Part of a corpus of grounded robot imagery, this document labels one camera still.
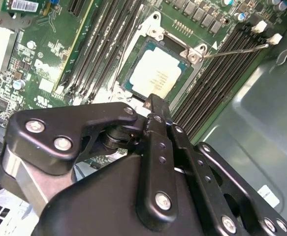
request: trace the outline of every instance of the metal rivet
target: metal rivet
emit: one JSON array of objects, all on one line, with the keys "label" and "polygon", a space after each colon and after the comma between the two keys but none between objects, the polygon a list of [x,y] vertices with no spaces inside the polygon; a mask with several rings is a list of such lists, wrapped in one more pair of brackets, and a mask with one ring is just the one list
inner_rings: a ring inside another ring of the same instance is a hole
[{"label": "metal rivet", "polygon": [[56,138],[54,140],[54,145],[55,148],[61,151],[67,151],[72,147],[72,143],[69,139],[67,138]]},{"label": "metal rivet", "polygon": [[129,115],[133,115],[133,111],[129,107],[124,108],[124,111],[127,112]]},{"label": "metal rivet", "polygon": [[222,216],[221,220],[222,220],[224,227],[227,229],[227,231],[229,231],[232,234],[236,233],[235,224],[230,219],[230,217],[224,215],[224,216]]},{"label": "metal rivet", "polygon": [[159,117],[159,116],[157,116],[157,115],[154,115],[153,117],[154,117],[154,119],[155,119],[157,122],[162,123],[162,118],[161,118],[161,117]]},{"label": "metal rivet", "polygon": [[179,126],[176,126],[175,128],[176,128],[176,130],[177,130],[178,132],[180,132],[180,133],[183,133],[183,132],[184,132],[183,129],[182,129],[181,127],[179,127]]},{"label": "metal rivet", "polygon": [[159,208],[161,208],[162,210],[169,210],[171,208],[172,204],[170,199],[163,193],[157,193],[155,195],[155,201]]},{"label": "metal rivet", "polygon": [[203,145],[203,149],[207,152],[210,152],[210,148],[207,145]]},{"label": "metal rivet", "polygon": [[163,157],[163,156],[160,156],[159,157],[159,161],[160,161],[160,163],[165,164],[166,163],[166,158]]},{"label": "metal rivet", "polygon": [[25,128],[32,133],[41,133],[45,130],[45,125],[37,120],[30,120],[25,124]]},{"label": "metal rivet", "polygon": [[284,232],[286,232],[287,233],[287,227],[286,227],[286,225],[281,221],[281,220],[277,220],[277,224],[279,225],[279,227],[284,231]]},{"label": "metal rivet", "polygon": [[267,218],[264,219],[264,222],[266,224],[266,226],[272,231],[275,232],[276,231],[276,227],[274,226],[274,224]]}]

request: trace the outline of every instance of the capacitor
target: capacitor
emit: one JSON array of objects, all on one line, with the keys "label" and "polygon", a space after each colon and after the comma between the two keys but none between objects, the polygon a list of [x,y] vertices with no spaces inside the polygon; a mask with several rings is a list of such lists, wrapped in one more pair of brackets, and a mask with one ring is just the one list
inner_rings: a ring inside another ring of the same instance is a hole
[{"label": "capacitor", "polygon": [[278,5],[281,2],[281,0],[267,0],[267,4],[271,6]]},{"label": "capacitor", "polygon": [[222,6],[229,6],[233,4],[233,0],[221,0]]},{"label": "capacitor", "polygon": [[234,19],[237,21],[237,22],[244,22],[245,21],[245,14],[244,13],[236,13],[234,15]]},{"label": "capacitor", "polygon": [[285,11],[287,9],[287,1],[282,1],[274,6],[275,11]]},{"label": "capacitor", "polygon": [[12,86],[15,90],[21,90],[25,87],[25,81],[24,80],[16,80],[13,82]]}]

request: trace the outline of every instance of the integrated circuit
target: integrated circuit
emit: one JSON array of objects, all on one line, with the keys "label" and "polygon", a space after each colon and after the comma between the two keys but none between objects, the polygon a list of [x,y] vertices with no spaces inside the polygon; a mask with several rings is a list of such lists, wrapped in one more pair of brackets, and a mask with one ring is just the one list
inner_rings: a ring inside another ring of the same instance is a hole
[{"label": "integrated circuit", "polygon": [[194,9],[196,7],[196,4],[193,2],[189,1],[184,9],[184,14],[189,16],[193,13]]},{"label": "integrated circuit", "polygon": [[209,27],[211,25],[211,23],[213,22],[214,17],[211,15],[206,15],[206,17],[203,19],[203,21],[201,22],[201,25],[204,27]]},{"label": "integrated circuit", "polygon": [[219,21],[215,21],[210,28],[210,32],[216,34],[221,28],[222,24]]},{"label": "integrated circuit", "polygon": [[200,21],[203,15],[204,15],[204,10],[202,10],[201,8],[198,8],[195,14],[193,15],[192,19],[194,21]]},{"label": "integrated circuit", "polygon": [[174,7],[176,9],[181,9],[185,3],[185,0],[176,0],[174,3]]},{"label": "integrated circuit", "polygon": [[9,103],[3,99],[0,98],[0,110],[1,111],[6,111]]}]

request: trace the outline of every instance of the blue capacitor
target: blue capacitor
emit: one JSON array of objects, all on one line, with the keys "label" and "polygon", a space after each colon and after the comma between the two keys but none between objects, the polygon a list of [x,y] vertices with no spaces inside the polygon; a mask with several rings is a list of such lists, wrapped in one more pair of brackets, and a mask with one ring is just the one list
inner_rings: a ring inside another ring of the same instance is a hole
[{"label": "blue capacitor", "polygon": [[229,6],[233,4],[233,0],[221,0],[222,6]]}]

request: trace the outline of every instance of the black memory slot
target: black memory slot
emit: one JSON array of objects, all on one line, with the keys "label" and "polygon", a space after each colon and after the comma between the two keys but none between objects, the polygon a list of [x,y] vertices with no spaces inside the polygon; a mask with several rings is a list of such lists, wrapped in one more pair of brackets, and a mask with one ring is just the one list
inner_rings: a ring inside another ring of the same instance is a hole
[{"label": "black memory slot", "polygon": [[127,39],[128,35],[131,33],[131,26],[135,20],[135,17],[136,17],[136,14],[139,10],[139,7],[140,5],[142,4],[143,0],[139,0],[136,4],[136,6],[133,8],[134,11],[132,13],[132,15],[128,18],[128,22],[126,23],[126,26],[123,28],[123,31],[121,32],[121,36],[119,38],[119,41],[114,45],[114,49],[112,50],[113,53],[112,55],[110,56],[109,58],[109,61],[108,63],[106,64],[105,66],[105,69],[103,70],[103,72],[101,73],[101,76],[99,77],[99,79],[97,80],[92,92],[91,92],[91,95],[90,95],[90,100],[92,101],[96,94],[98,93],[102,83],[104,82],[104,80],[106,79],[107,77],[107,74],[108,72],[111,70],[117,56],[118,56],[118,53],[119,53],[119,50],[120,48],[122,47],[122,44],[124,43],[124,41]]},{"label": "black memory slot", "polygon": [[101,29],[103,25],[103,19],[106,18],[108,15],[108,11],[106,10],[110,6],[110,1],[105,1],[102,3],[100,10],[97,11],[95,24],[92,25],[92,27],[89,29],[88,34],[82,45],[80,44],[80,53],[77,58],[77,60],[74,63],[74,66],[70,72],[70,74],[67,76],[67,82],[65,89],[70,89],[72,86],[73,88],[78,84],[78,78],[80,73],[82,72],[82,68],[85,66],[87,56],[91,48],[94,44],[94,41],[96,39],[96,35],[98,34],[99,30]]},{"label": "black memory slot", "polygon": [[[234,32],[230,35],[229,38],[234,38],[235,42],[237,42],[237,39],[241,37],[241,32]],[[223,48],[221,49],[222,52],[224,51],[230,51],[234,46],[233,42],[227,41]],[[177,110],[177,112],[174,115],[174,120],[180,124],[183,124],[183,127],[186,125],[186,122],[184,122],[185,119],[188,119],[189,114],[191,113],[192,109],[191,106],[196,105],[198,96],[201,96],[201,92],[204,89],[205,86],[207,86],[207,83],[210,83],[211,77],[214,76],[217,69],[221,68],[221,64],[228,59],[229,57],[220,57],[215,58],[211,61],[208,68],[205,70],[205,72],[202,74],[200,78],[197,79],[197,82],[195,86],[193,87],[192,91],[189,93],[187,98],[185,99],[184,103],[181,105],[181,107]]]},{"label": "black memory slot", "polygon": [[[240,29],[235,29],[220,52],[247,49],[258,42]],[[215,109],[224,101],[259,52],[237,54],[212,59],[205,72],[197,79],[191,92],[174,114],[174,121],[192,139]]]},{"label": "black memory slot", "polygon": [[109,44],[116,38],[117,34],[120,34],[120,27],[122,26],[123,21],[127,18],[127,15],[129,15],[129,13],[131,12],[131,9],[133,9],[133,5],[138,4],[138,2],[139,2],[138,0],[137,1],[127,0],[124,3],[124,6],[121,12],[117,15],[117,18],[119,20],[113,22],[113,25],[111,26],[113,30],[110,32],[109,37],[107,37],[106,41],[103,43],[101,51],[97,53],[98,57],[96,57],[96,59],[93,60],[94,66],[90,74],[88,75],[88,78],[87,78],[88,82],[84,85],[82,94],[87,93],[88,90],[90,89],[90,86],[92,82],[94,81],[96,73],[98,72],[100,66],[102,65],[103,60],[107,57],[107,53],[109,52],[109,48],[110,48]]},{"label": "black memory slot", "polygon": [[87,82],[85,80],[85,73],[89,69],[89,66],[94,59],[94,56],[96,54],[96,51],[100,45],[101,40],[103,39],[105,32],[107,30],[107,27],[111,23],[112,17],[115,15],[116,10],[118,8],[119,1],[112,1],[112,3],[109,6],[108,13],[105,18],[103,18],[103,23],[100,26],[100,29],[98,30],[98,33],[95,35],[93,40],[87,43],[87,50],[85,52],[85,59],[84,63],[81,64],[80,70],[78,71],[76,83],[75,83],[75,92],[79,92],[83,85]]},{"label": "black memory slot", "polygon": [[[235,45],[237,48],[247,48],[246,44],[248,43],[247,40],[243,41],[238,41]],[[203,89],[198,96],[197,100],[195,100],[192,103],[192,107],[189,110],[189,113],[186,115],[185,120],[183,121],[185,126],[183,127],[184,129],[189,129],[191,125],[193,125],[193,122],[191,120],[194,119],[195,114],[198,114],[198,117],[201,115],[199,110],[203,108],[202,104],[206,100],[210,100],[210,96],[212,95],[212,90],[214,90],[216,84],[219,82],[225,83],[225,80],[228,79],[228,76],[224,75],[224,73],[230,73],[232,70],[230,69],[234,63],[236,63],[236,60],[240,57],[239,54],[228,57],[225,56],[224,59],[222,60],[222,64],[220,67],[218,67],[217,70],[214,71],[214,78],[212,78],[212,75],[207,77],[208,82],[205,84],[205,89]]]}]

